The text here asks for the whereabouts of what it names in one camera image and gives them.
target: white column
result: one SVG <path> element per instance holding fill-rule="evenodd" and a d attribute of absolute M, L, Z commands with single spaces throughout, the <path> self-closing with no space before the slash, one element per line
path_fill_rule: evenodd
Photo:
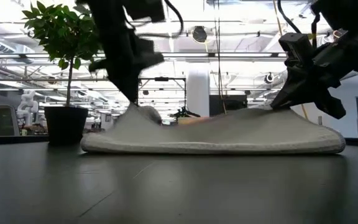
<path fill-rule="evenodd" d="M 209 116 L 209 66 L 190 63 L 186 78 L 186 101 L 189 111 Z"/>

